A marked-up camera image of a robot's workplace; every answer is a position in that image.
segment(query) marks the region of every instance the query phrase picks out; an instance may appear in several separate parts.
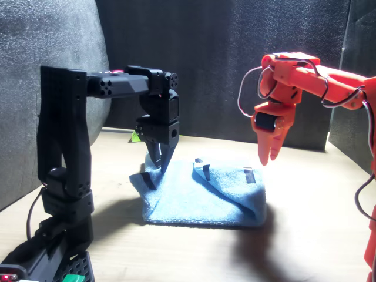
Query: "table surface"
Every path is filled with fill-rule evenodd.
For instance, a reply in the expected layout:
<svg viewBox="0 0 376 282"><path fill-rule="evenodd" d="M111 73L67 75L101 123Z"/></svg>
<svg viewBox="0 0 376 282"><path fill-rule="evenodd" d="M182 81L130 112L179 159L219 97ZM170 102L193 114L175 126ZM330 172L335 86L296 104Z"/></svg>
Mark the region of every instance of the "table surface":
<svg viewBox="0 0 376 282"><path fill-rule="evenodd" d="M103 130L92 146L95 240L89 247L96 281L365 281L369 221L354 193L369 177L331 143L326 152L282 148L264 168L269 217L262 229L155 226L129 182L145 159L130 133ZM173 160L214 156L261 167L257 145L181 137ZM2 257L26 239L38 189L0 212ZM371 212L375 183L360 196ZM42 201L32 232L47 218Z"/></svg>

